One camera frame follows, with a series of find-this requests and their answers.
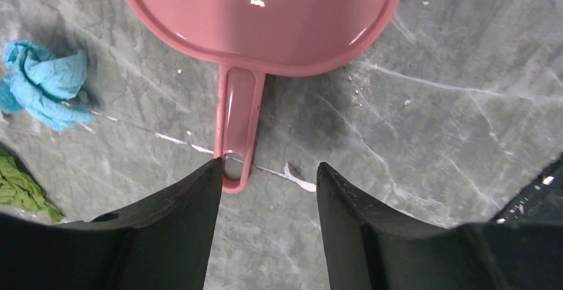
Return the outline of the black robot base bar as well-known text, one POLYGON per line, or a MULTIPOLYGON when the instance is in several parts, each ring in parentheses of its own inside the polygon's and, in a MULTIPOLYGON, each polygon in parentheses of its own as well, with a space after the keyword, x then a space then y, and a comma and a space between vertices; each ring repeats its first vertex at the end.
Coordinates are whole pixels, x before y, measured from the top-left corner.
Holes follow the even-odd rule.
POLYGON ((562 222, 562 156, 551 161, 491 219, 511 222, 562 222))

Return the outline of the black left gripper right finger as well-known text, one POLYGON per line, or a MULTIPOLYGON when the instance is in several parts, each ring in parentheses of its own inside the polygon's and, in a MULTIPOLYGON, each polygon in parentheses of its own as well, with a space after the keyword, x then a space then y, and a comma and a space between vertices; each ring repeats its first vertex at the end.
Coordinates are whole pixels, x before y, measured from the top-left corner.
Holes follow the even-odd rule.
POLYGON ((317 169, 332 289, 561 289, 562 222, 470 222, 442 228, 317 169))

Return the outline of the pink dustpan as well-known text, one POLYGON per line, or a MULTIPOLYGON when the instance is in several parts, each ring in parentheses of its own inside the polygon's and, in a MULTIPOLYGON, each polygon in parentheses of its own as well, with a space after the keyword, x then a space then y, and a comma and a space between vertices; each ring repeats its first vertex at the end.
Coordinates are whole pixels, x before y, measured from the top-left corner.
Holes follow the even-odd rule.
POLYGON ((163 42, 218 64, 214 156, 242 158, 246 188, 268 74, 315 76, 348 63, 390 22, 400 0, 126 0, 163 42))

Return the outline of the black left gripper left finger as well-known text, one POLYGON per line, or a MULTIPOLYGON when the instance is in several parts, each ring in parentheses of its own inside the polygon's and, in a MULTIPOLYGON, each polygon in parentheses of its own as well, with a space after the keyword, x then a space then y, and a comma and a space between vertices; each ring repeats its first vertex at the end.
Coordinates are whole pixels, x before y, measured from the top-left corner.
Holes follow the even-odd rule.
POLYGON ((1 215, 2 289, 202 289, 222 194, 221 159, 89 222, 1 215))

